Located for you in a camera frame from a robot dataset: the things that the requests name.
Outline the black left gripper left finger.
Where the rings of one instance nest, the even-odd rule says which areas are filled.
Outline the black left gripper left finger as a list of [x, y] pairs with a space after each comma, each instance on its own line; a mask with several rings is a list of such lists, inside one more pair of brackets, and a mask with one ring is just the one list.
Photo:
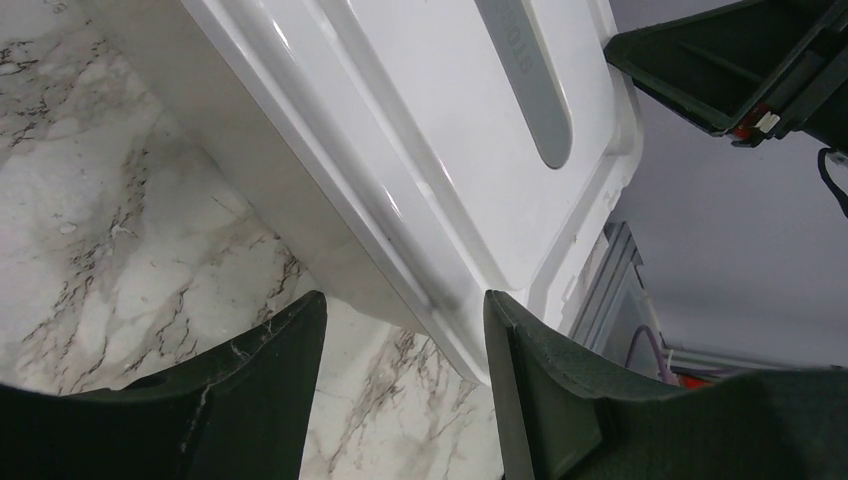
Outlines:
[[119, 389], [1, 389], [5, 479], [295, 479], [327, 326], [310, 291], [273, 318]]

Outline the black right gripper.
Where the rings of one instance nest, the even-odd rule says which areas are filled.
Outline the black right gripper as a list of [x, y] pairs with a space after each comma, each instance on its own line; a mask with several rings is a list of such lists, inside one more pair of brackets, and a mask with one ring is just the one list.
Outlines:
[[847, 165], [847, 3], [738, 1], [620, 33], [609, 64], [652, 98], [735, 147], [803, 132], [825, 147], [822, 182], [847, 212], [828, 162]]

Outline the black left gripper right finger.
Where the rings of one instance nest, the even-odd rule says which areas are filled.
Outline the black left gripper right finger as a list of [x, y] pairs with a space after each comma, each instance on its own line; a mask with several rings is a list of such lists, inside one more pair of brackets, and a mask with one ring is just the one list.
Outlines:
[[605, 359], [495, 290], [484, 328], [509, 479], [847, 475], [843, 370], [758, 370], [686, 390]]

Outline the white plastic container lid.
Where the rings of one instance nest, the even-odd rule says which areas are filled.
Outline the white plastic container lid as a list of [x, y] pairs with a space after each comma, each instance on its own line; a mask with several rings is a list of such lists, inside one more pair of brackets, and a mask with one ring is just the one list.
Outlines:
[[487, 383], [484, 294], [573, 324], [596, 241], [643, 150], [605, 61], [606, 1], [188, 1], [185, 9], [315, 181], [378, 278], [334, 292], [428, 334]]

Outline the beige plastic bin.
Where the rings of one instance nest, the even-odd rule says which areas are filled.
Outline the beige plastic bin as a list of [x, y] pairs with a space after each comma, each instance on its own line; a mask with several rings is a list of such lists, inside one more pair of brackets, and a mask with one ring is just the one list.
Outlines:
[[425, 331], [181, 2], [82, 9], [323, 291], [372, 319]]

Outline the aluminium frame rail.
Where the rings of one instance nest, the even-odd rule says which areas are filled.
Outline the aluminium frame rail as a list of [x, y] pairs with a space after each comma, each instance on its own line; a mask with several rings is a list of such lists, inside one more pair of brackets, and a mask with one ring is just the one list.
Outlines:
[[629, 226], [609, 223], [607, 249], [594, 271], [569, 337], [624, 368], [672, 384], [710, 383], [752, 370], [788, 370], [779, 361], [687, 349], [667, 343], [640, 277], [642, 259]]

